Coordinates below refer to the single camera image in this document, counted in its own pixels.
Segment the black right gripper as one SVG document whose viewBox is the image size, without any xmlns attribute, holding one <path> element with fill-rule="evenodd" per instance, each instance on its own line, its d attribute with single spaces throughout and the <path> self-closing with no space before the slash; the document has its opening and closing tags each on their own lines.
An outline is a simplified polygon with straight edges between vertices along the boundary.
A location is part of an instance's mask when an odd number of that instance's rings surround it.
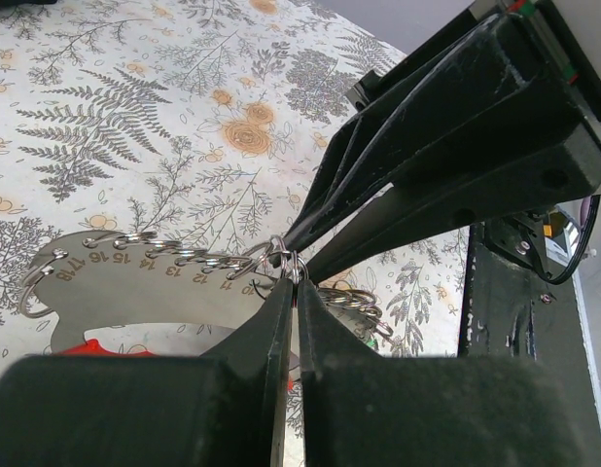
<svg viewBox="0 0 601 467">
<path fill-rule="evenodd" d="M 546 206 L 600 186 L 601 132 L 573 127 L 570 90 L 524 20 L 494 15 L 336 134 L 285 240 L 303 250 L 339 227 L 307 264 L 319 283 L 387 250 L 509 215 L 484 224 L 484 245 L 560 285 L 586 257 L 600 204 L 582 203 L 578 219 Z M 553 275 L 547 240 L 567 228 L 577 243 Z"/>
</svg>

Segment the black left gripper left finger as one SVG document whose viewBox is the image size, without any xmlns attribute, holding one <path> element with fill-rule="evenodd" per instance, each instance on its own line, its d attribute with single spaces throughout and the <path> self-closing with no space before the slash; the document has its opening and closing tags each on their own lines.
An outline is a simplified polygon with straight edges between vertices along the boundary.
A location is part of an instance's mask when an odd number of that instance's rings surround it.
<svg viewBox="0 0 601 467">
<path fill-rule="evenodd" d="M 0 378 L 0 466 L 279 466 L 293 283 L 199 357 L 29 356 Z"/>
</svg>

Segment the red-handled metal key organizer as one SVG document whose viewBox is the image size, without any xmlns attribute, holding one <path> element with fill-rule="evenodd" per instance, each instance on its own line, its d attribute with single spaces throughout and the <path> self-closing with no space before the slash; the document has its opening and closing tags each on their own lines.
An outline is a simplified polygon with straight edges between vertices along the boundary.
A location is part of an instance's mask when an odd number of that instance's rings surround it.
<svg viewBox="0 0 601 467">
<path fill-rule="evenodd" d="M 62 236 L 39 251 L 21 280 L 18 309 L 31 297 L 56 313 L 54 352 L 84 343 L 90 330 L 133 324 L 197 324 L 233 333 L 254 317 L 277 283 L 301 276 L 299 261 L 271 239 L 240 256 L 186 249 L 154 232 L 86 231 Z"/>
</svg>

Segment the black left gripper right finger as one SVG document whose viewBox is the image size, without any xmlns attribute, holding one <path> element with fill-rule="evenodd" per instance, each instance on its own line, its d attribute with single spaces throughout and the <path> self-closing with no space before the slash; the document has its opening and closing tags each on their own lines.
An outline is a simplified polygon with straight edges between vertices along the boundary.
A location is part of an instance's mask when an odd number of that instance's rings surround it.
<svg viewBox="0 0 601 467">
<path fill-rule="evenodd" d="M 560 383 L 496 356 L 388 358 L 298 287 L 309 466 L 590 466 Z"/>
</svg>

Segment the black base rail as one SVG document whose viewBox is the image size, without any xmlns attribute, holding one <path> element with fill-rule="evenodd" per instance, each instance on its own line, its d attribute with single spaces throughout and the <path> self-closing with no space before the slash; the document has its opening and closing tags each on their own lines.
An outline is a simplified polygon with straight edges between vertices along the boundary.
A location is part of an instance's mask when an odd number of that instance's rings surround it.
<svg viewBox="0 0 601 467">
<path fill-rule="evenodd" d="M 588 466 L 601 466 L 601 389 L 581 279 L 549 285 L 484 245 L 484 224 L 470 228 L 458 353 L 520 357 L 545 366 L 569 399 Z M 569 261 L 547 240 L 548 270 Z"/>
</svg>

